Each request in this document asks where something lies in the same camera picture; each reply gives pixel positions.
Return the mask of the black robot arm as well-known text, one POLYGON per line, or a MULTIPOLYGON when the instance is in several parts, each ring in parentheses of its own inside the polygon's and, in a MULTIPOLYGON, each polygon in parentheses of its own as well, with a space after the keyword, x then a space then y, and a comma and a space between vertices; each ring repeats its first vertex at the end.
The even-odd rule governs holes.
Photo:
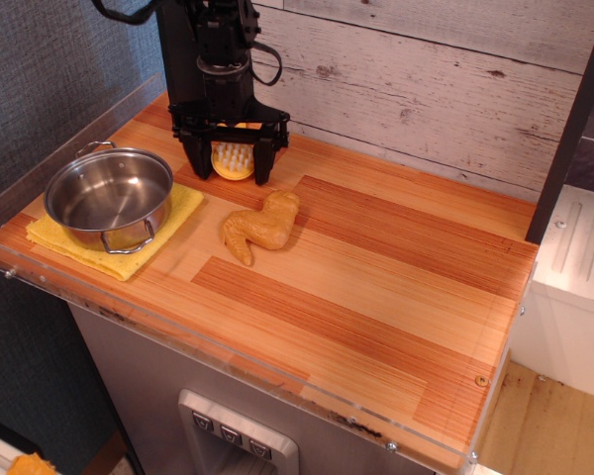
POLYGON ((258 185, 288 145, 289 114, 254 96, 251 53, 275 53, 255 39, 258 18, 249 1, 174 1, 157 15, 172 131, 202 179, 215 142, 251 145, 258 185))

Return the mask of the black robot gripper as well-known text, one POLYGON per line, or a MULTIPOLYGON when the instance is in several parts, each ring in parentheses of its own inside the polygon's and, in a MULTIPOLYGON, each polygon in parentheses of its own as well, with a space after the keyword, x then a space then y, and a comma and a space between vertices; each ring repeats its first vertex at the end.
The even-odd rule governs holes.
POLYGON ((253 144, 255 184, 266 184, 278 149, 288 146, 289 115, 255 98, 248 65, 225 74, 200 68, 194 73, 170 97, 169 111, 195 175, 207 179, 212 174, 212 142, 246 143, 253 144))

